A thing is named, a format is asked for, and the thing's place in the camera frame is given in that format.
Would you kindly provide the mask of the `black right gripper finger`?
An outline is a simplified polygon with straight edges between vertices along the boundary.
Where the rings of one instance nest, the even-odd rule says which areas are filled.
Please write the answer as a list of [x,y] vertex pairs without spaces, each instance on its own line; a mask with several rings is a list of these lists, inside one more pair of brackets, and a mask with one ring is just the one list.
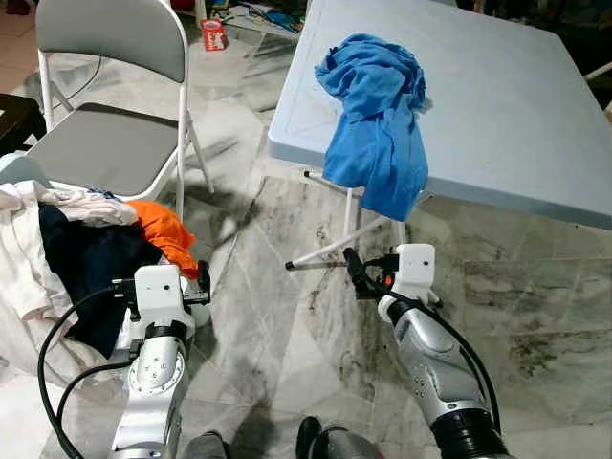
[[371,300],[372,288],[368,284],[368,275],[358,251],[354,248],[342,250],[342,257],[345,259],[346,271],[348,271],[351,284],[353,284],[355,297],[359,300]]

